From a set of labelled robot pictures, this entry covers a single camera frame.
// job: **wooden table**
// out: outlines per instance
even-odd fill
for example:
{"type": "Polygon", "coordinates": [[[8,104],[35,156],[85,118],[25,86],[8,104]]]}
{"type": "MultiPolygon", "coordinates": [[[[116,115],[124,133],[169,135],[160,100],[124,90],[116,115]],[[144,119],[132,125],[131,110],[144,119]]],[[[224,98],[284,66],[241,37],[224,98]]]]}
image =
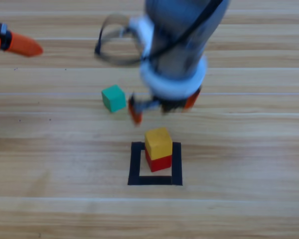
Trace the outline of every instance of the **wooden table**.
{"type": "Polygon", "coordinates": [[[45,51],[0,52],[0,239],[299,239],[299,0],[232,0],[195,108],[134,127],[101,91],[148,97],[138,68],[93,51],[108,14],[143,4],[0,0],[0,22],[45,51]],[[131,142],[162,126],[183,186],[128,186],[131,142]]]}

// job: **wooden block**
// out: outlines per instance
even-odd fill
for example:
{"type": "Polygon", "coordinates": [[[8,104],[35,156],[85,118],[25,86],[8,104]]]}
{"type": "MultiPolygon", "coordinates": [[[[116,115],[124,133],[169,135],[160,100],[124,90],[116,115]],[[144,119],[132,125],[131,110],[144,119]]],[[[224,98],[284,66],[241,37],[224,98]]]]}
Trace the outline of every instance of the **wooden block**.
{"type": "Polygon", "coordinates": [[[163,158],[158,158],[156,160],[152,160],[150,158],[149,152],[145,148],[145,156],[151,172],[156,172],[171,167],[172,155],[163,158]]]}
{"type": "Polygon", "coordinates": [[[125,93],[118,85],[113,85],[102,91],[102,99],[105,107],[112,113],[126,107],[125,93]]]}
{"type": "Polygon", "coordinates": [[[165,127],[149,130],[145,133],[145,147],[151,160],[172,155],[173,142],[165,127]]]}

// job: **wood plank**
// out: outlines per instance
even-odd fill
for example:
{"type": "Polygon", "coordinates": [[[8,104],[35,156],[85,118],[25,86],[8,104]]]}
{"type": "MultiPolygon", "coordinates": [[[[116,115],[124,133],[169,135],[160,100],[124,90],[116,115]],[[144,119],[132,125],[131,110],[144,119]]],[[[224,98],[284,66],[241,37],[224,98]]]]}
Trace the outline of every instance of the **wood plank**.
{"type": "MultiPolygon", "coordinates": [[[[136,68],[0,68],[2,94],[100,94],[114,84],[127,94],[148,92],[136,68]]],[[[299,94],[299,68],[210,68],[202,93],[299,94]]]]}
{"type": "Polygon", "coordinates": [[[293,10],[288,7],[288,10],[277,9],[275,6],[270,9],[270,13],[267,10],[234,10],[231,6],[221,22],[221,26],[224,24],[296,24],[299,25],[299,10],[293,10]]]}
{"type": "MultiPolygon", "coordinates": [[[[8,24],[11,30],[34,38],[44,37],[98,37],[99,30],[108,14],[65,14],[65,15],[8,15],[0,16],[0,22],[8,24]]],[[[139,14],[127,14],[126,17],[139,14]]],[[[266,42],[266,37],[271,37],[278,42],[289,37],[299,40],[299,15],[289,13],[264,15],[261,12],[235,12],[228,13],[217,28],[215,36],[222,40],[233,37],[239,40],[250,40],[249,35],[266,42]]]]}
{"type": "Polygon", "coordinates": [[[0,198],[0,221],[0,239],[299,239],[299,204],[281,202],[0,198]]]}
{"type": "MultiPolygon", "coordinates": [[[[116,67],[94,57],[95,40],[41,40],[44,54],[37,58],[22,58],[0,52],[0,67],[27,68],[104,68],[116,67]]],[[[104,48],[114,57],[139,57],[139,52],[131,43],[115,43],[104,48]]],[[[299,68],[299,50],[261,49],[247,50],[207,50],[210,68],[299,68]]]]}
{"type": "MultiPolygon", "coordinates": [[[[135,11],[143,10],[143,0],[82,0],[79,3],[75,0],[0,0],[0,11],[3,12],[25,12],[25,11],[135,11]]],[[[267,0],[259,4],[255,0],[232,0],[232,10],[294,10],[299,11],[299,0],[267,0]]]]}
{"type": "Polygon", "coordinates": [[[299,96],[203,96],[191,113],[149,113],[137,128],[100,100],[47,97],[39,110],[4,97],[0,196],[299,202],[299,96]],[[166,125],[183,145],[184,187],[127,186],[131,142],[166,125]]]}
{"type": "MultiPolygon", "coordinates": [[[[149,98],[150,95],[136,95],[138,98],[149,98]]],[[[126,112],[109,114],[102,103],[102,96],[97,94],[2,94],[0,95],[0,113],[66,113],[85,114],[98,119],[114,119],[126,112]]],[[[178,117],[196,116],[200,120],[205,114],[299,114],[299,95],[295,94],[206,94],[198,98],[195,107],[189,114],[171,114],[178,117]]],[[[146,115],[156,117],[159,111],[149,111],[146,115]]]]}
{"type": "Polygon", "coordinates": [[[0,0],[3,12],[41,11],[139,11],[144,7],[140,0],[0,0]]]}

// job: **black tape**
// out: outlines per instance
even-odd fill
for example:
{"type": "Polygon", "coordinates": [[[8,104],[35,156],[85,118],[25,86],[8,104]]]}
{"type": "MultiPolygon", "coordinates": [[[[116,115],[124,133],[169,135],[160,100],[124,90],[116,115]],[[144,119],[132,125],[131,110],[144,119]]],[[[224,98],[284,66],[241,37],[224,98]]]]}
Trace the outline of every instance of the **black tape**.
{"type": "Polygon", "coordinates": [[[145,143],[132,142],[128,185],[183,185],[181,143],[173,143],[171,176],[140,176],[142,150],[145,150],[145,143]]]}

